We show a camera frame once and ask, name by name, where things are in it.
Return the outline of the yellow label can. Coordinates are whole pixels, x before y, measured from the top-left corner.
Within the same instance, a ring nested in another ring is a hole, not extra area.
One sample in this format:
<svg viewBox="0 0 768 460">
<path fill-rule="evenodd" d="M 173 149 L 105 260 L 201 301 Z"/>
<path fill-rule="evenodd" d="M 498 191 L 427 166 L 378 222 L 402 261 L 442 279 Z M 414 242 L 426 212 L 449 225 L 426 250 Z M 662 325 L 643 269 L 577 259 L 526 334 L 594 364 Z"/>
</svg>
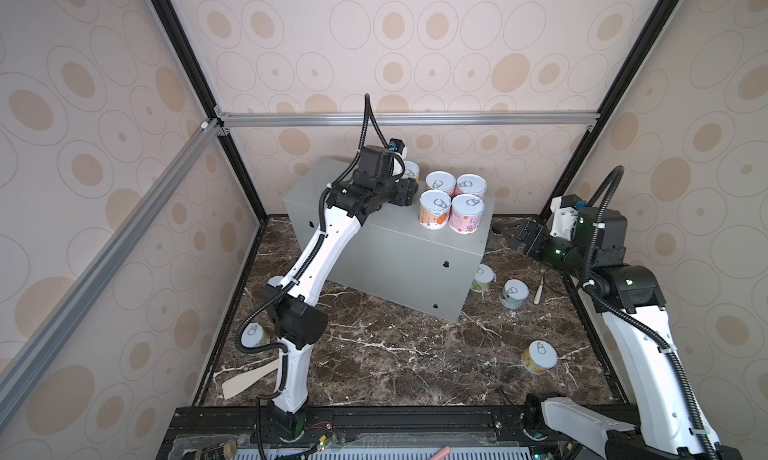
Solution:
<svg viewBox="0 0 768 460">
<path fill-rule="evenodd" d="M 417 163 L 412 161 L 404 162 L 404 173 L 403 173 L 404 179 L 414 179 L 418 181 L 419 175 L 420 175 L 420 167 Z"/>
</svg>

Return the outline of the brown orange label can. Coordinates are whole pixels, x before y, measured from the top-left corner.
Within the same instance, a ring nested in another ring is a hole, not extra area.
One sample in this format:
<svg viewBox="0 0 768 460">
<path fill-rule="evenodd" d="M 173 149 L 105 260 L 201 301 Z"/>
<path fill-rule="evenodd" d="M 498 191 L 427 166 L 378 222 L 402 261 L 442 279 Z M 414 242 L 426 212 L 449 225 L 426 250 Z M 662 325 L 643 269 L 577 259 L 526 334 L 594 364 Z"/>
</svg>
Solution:
<svg viewBox="0 0 768 460">
<path fill-rule="evenodd" d="M 419 224 L 428 230 L 440 230 L 447 225 L 452 198 L 439 190 L 428 190 L 419 198 Z"/>
</svg>

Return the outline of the orange pink label can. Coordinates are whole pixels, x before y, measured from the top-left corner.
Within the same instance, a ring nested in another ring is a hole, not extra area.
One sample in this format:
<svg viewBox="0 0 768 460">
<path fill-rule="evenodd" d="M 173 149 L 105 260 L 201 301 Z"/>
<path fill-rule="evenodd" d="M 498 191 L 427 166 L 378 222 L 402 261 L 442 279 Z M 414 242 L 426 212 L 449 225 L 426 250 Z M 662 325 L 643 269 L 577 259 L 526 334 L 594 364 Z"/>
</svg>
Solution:
<svg viewBox="0 0 768 460">
<path fill-rule="evenodd" d="M 457 180 L 448 172 L 434 171 L 429 173 L 426 176 L 425 184 L 428 190 L 441 191 L 451 198 L 455 196 Z"/>
</svg>

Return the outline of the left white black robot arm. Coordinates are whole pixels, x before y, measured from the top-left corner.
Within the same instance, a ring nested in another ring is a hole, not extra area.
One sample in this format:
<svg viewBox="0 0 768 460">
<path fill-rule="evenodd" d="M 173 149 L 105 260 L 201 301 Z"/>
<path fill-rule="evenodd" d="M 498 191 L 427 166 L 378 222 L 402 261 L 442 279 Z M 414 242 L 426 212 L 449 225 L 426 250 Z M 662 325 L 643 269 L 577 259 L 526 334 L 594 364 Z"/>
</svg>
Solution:
<svg viewBox="0 0 768 460">
<path fill-rule="evenodd" d="M 319 225 L 309 244 L 277 286 L 262 289 L 262 305 L 238 330 L 238 351 L 249 355 L 278 352 L 275 390 L 257 401 L 268 403 L 269 416 L 283 439 L 297 439 L 305 429 L 311 353 L 328 325 L 328 316 L 317 303 L 331 270 L 371 214 L 385 204 L 407 207 L 418 191 L 416 180 L 403 177 L 405 154 L 400 140 L 385 147 L 358 149 L 347 169 L 322 191 Z M 273 323 L 276 341 L 248 346 L 246 330 L 262 312 Z"/>
</svg>

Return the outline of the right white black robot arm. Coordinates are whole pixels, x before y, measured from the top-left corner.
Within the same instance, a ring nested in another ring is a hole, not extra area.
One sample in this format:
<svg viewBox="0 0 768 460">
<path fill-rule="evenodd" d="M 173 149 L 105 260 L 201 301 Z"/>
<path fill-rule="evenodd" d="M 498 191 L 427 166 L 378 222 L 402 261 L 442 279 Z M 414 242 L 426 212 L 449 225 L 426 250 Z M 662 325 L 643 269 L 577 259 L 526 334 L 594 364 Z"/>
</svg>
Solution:
<svg viewBox="0 0 768 460">
<path fill-rule="evenodd" d="M 624 261 L 627 220 L 615 210 L 576 211 L 569 238 L 534 220 L 504 230 L 507 245 L 578 279 L 617 344 L 639 424 L 613 420 L 554 392 L 530 394 L 521 416 L 532 439 L 561 433 L 603 459 L 738 459 L 723 445 L 697 401 L 677 355 L 653 273 Z"/>
</svg>

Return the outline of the teal flat can right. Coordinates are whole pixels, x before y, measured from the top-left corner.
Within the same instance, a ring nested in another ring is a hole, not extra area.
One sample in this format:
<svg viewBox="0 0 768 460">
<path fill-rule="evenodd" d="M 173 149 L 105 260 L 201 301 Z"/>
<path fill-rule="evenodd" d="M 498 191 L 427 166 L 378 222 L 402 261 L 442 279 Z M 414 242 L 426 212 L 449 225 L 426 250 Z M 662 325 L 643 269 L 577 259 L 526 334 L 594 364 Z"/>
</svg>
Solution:
<svg viewBox="0 0 768 460">
<path fill-rule="evenodd" d="M 530 291 L 528 286 L 517 279 L 510 279 L 504 284 L 502 304 L 509 310 L 519 310 L 528 300 Z"/>
</svg>

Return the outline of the grey metal cabinet box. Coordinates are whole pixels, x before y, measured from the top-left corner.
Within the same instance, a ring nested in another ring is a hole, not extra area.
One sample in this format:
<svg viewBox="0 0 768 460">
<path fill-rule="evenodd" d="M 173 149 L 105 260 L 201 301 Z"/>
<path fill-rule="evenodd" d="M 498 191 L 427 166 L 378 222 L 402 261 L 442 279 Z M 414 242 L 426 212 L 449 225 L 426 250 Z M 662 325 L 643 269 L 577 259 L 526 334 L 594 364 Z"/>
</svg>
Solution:
<svg viewBox="0 0 768 460">
<path fill-rule="evenodd" d="M 318 302 L 323 279 L 457 322 L 484 256 L 494 202 L 476 232 L 419 224 L 419 205 L 384 205 L 360 229 L 344 213 L 327 216 L 328 238 L 290 294 Z"/>
</svg>

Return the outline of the teal label can left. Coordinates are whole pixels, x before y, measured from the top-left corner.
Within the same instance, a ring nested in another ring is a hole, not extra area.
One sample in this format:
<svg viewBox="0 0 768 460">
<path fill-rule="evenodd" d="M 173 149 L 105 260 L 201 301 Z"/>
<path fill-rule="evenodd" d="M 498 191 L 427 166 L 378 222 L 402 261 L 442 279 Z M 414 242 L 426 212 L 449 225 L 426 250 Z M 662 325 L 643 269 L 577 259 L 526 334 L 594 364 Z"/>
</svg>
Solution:
<svg viewBox="0 0 768 460">
<path fill-rule="evenodd" d="M 278 288 L 281 284 L 282 279 L 283 279 L 282 276 L 273 276 L 267 281 L 267 284 L 272 287 Z"/>
</svg>

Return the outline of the pink pen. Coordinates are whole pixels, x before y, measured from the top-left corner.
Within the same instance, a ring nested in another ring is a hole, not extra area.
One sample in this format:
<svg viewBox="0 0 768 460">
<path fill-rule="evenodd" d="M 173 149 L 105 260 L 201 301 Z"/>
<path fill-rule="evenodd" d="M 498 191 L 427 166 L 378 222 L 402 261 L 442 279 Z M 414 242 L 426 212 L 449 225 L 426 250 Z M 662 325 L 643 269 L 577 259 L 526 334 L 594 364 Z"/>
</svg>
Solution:
<svg viewBox="0 0 768 460">
<path fill-rule="evenodd" d="M 444 460 L 449 454 L 451 453 L 450 447 L 444 447 L 438 452 L 436 452 L 434 455 L 432 455 L 429 460 Z"/>
</svg>

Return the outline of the wooden spatula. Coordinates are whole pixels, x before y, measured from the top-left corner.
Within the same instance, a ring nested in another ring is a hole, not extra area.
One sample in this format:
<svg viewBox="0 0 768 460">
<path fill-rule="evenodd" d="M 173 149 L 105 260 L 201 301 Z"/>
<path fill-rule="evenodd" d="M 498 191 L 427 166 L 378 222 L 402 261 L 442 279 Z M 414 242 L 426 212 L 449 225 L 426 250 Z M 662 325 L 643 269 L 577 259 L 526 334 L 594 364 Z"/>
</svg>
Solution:
<svg viewBox="0 0 768 460">
<path fill-rule="evenodd" d="M 223 398 L 229 400 L 241 394 L 268 374 L 277 371 L 279 365 L 280 361 L 274 360 L 266 365 L 241 373 L 225 381 L 222 384 Z"/>
</svg>

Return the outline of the brass cylinder on base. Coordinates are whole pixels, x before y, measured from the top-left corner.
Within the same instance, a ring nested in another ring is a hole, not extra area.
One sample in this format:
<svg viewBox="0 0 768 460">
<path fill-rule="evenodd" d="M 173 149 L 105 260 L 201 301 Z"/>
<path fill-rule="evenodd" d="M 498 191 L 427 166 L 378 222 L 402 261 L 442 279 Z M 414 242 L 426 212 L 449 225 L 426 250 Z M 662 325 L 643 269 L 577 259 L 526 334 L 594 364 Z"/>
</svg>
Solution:
<svg viewBox="0 0 768 460">
<path fill-rule="evenodd" d="M 233 460 L 238 452 L 236 440 L 200 448 L 192 453 L 193 460 Z"/>
</svg>

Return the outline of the horizontal aluminium rail back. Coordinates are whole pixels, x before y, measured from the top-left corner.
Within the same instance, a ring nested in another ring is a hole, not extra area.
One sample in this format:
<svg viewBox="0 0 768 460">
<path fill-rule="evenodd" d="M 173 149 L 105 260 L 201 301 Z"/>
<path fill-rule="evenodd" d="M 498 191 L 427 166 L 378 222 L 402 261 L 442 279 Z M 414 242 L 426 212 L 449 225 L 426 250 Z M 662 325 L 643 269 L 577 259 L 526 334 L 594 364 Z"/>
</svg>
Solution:
<svg viewBox="0 0 768 460">
<path fill-rule="evenodd" d="M 376 113 L 381 127 L 406 126 L 521 126 L 521 125 L 594 125 L 600 115 L 593 111 L 523 111 L 523 112 L 421 112 Z M 362 113 L 316 114 L 234 114 L 221 122 L 227 128 L 298 128 L 356 127 L 362 125 Z"/>
</svg>

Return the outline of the diagonal aluminium rail left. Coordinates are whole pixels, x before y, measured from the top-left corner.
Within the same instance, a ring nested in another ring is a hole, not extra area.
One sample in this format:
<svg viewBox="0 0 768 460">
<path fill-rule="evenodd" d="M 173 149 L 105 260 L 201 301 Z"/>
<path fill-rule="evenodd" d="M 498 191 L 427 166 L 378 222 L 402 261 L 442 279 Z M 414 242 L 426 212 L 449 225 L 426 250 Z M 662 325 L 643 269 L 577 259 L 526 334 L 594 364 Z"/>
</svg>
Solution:
<svg viewBox="0 0 768 460">
<path fill-rule="evenodd" d="M 1 378 L 2 429 L 5 429 L 16 415 L 205 148 L 217 138 L 222 125 L 221 120 L 211 118 L 205 127 L 197 130 L 88 268 L 73 283 L 62 301 L 26 342 Z"/>
</svg>

